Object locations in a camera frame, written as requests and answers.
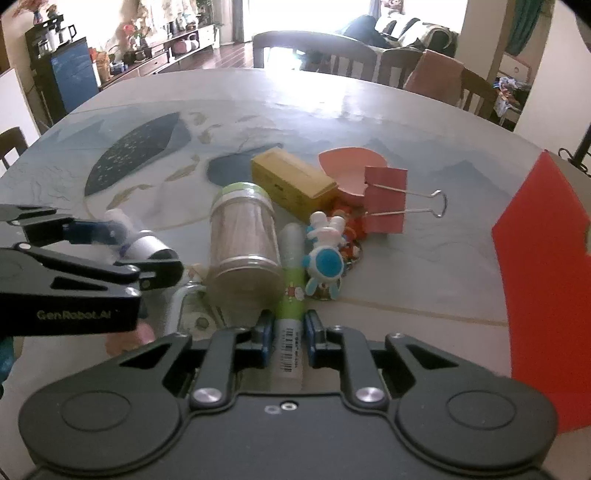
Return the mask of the red binder clip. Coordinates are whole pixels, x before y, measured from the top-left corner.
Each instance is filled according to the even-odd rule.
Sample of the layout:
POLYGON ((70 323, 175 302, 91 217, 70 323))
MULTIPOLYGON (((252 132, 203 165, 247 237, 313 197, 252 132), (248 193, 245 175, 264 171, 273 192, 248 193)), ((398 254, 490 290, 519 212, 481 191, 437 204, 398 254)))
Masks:
POLYGON ((447 213, 448 198, 442 190, 432 193, 408 189, 408 171, 391 167, 366 167, 363 192, 363 228, 368 234, 401 234, 411 214, 429 213, 441 219, 447 213), (429 200, 424 208, 409 208, 410 196, 429 200))

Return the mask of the wooden tv cabinet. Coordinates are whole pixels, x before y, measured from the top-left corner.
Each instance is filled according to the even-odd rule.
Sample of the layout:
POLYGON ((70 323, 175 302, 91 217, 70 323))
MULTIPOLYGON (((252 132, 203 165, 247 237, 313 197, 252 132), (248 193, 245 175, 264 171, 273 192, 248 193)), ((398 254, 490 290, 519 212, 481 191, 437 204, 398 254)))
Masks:
POLYGON ((217 46, 219 35, 215 24, 182 32, 151 46, 150 54, 145 59, 136 60, 127 70, 100 85, 99 90, 128 79, 179 71, 182 64, 197 53, 217 46))

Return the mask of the wooden chair with cloth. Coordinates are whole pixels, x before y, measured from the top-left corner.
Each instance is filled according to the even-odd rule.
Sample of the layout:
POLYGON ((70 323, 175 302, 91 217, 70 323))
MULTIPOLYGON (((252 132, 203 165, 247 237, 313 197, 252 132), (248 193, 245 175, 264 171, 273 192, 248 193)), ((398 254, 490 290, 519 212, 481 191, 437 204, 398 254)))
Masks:
POLYGON ((394 69, 400 71, 397 87, 432 100, 472 109, 474 97, 479 98, 474 114, 489 120, 497 100, 493 85, 462 62, 435 52, 415 49, 389 49, 381 55, 378 83, 390 86, 394 69))

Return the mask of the white red cardboard box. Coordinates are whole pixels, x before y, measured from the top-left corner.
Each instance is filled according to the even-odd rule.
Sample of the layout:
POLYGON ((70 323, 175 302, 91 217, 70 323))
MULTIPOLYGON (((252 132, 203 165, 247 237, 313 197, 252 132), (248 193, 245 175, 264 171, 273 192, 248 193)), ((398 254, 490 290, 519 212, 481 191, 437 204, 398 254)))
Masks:
POLYGON ((492 228, 511 372, 544 393, 565 433, 590 424, 590 180, 540 154, 492 228))

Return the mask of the blue panel cabinet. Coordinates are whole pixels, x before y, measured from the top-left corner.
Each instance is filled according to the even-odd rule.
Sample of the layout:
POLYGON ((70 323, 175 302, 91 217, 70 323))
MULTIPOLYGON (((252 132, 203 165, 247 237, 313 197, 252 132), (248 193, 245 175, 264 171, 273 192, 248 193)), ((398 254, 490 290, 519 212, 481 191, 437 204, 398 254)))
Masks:
POLYGON ((45 112, 55 124, 99 92, 85 37, 62 15, 25 33, 30 68, 45 112))

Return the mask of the sofa with clothes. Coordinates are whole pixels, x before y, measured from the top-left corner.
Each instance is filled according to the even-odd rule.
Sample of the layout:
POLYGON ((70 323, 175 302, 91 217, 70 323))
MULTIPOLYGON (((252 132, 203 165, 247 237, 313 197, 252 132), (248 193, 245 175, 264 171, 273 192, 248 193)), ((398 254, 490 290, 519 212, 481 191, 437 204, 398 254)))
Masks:
POLYGON ((361 16, 353 20, 342 35, 384 50, 432 50, 451 58, 456 56, 459 37, 448 27, 404 15, 379 20, 369 15, 361 16))

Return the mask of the yellow rectangular box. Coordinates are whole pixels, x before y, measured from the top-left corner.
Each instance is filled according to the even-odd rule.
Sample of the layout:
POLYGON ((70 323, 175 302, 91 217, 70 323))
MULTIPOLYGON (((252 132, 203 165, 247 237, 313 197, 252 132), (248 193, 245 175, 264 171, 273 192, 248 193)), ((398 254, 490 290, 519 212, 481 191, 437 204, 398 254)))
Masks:
POLYGON ((250 166, 253 183, 302 222, 308 222, 315 211, 329 209, 338 196, 334 179, 286 150, 266 150, 254 156, 250 166))

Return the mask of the green marker pen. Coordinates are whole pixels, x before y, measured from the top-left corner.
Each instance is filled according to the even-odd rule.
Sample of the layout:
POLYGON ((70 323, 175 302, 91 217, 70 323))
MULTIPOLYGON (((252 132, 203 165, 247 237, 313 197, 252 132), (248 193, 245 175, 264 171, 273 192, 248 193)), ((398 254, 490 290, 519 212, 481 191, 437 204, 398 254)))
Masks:
POLYGON ((279 235, 283 296, 276 308, 276 342, 271 359, 271 384, 281 393, 301 391, 304 383, 301 335, 304 319, 304 228, 284 226, 279 235))

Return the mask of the white blue rabbit toy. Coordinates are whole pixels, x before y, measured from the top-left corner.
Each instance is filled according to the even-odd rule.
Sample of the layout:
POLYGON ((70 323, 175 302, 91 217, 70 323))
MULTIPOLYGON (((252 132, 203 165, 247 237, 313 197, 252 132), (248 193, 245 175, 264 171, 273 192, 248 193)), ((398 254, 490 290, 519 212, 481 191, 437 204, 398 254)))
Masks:
POLYGON ((339 297, 345 260, 339 247, 344 244, 346 220, 335 215, 328 217, 325 212, 315 211, 310 217, 307 238, 311 241, 311 251, 304 255, 303 266, 308 273, 304 293, 314 296, 318 288, 325 291, 329 300, 339 297))

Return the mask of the clear jar green lid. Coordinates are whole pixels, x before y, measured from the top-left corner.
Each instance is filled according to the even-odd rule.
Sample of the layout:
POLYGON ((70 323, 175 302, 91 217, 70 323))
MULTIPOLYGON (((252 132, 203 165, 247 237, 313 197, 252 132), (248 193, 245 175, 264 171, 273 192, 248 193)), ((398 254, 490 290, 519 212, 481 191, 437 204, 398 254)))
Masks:
POLYGON ((211 205, 207 291, 230 305, 272 304, 280 297, 283 268, 273 202, 262 187, 236 182, 211 205))

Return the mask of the pink heart-shaped dish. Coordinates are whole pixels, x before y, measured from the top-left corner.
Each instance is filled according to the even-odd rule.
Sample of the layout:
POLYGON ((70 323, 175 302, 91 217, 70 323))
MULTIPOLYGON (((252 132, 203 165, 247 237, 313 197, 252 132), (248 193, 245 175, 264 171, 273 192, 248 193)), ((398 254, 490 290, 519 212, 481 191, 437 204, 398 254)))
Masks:
POLYGON ((342 147, 318 154, 322 171, 335 180, 339 197, 352 206, 363 205, 365 170, 387 167, 387 160, 377 152, 363 147, 342 147))

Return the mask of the wooden chair left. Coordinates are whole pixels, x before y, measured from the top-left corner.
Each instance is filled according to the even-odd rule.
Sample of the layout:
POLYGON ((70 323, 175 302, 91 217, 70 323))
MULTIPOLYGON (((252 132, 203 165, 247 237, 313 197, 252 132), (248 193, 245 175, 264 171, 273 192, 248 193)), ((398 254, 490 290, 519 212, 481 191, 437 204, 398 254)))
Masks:
POLYGON ((304 70, 372 81, 378 54, 363 42, 337 34, 312 31, 267 31, 252 38, 253 67, 264 67, 264 50, 289 49, 304 54, 304 70))

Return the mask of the orange keychain toy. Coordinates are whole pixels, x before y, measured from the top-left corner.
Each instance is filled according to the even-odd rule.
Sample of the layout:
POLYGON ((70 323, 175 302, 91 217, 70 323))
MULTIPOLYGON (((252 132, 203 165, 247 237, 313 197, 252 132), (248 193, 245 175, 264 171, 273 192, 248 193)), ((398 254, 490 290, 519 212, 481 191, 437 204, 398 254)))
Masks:
POLYGON ((339 253, 345 262, 346 272, 353 269, 363 257, 362 242, 367 238, 367 232, 363 227, 363 219, 355 216, 353 207, 337 198, 332 202, 332 209, 329 216, 341 216, 345 219, 342 242, 339 244, 339 253))

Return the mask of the pink cloth on chair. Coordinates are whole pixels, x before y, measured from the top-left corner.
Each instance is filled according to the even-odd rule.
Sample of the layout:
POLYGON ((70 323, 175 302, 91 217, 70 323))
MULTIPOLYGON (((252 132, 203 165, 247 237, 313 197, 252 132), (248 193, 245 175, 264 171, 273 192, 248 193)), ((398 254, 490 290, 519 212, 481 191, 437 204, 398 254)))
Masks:
POLYGON ((422 53, 403 89, 457 106, 462 97, 463 71, 462 62, 427 49, 422 53))

